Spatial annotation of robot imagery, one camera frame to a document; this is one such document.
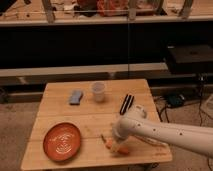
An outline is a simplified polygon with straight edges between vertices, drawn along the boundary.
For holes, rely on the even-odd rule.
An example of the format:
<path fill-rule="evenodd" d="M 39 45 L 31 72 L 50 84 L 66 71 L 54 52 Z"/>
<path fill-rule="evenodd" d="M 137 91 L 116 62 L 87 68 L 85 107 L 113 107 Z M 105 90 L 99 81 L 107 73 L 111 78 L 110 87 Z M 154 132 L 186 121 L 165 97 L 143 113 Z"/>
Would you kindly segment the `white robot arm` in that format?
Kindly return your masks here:
<path fill-rule="evenodd" d="M 133 105 L 112 127 L 117 143 L 129 136 L 148 137 L 213 158 L 213 128 L 155 122 L 141 105 Z"/>

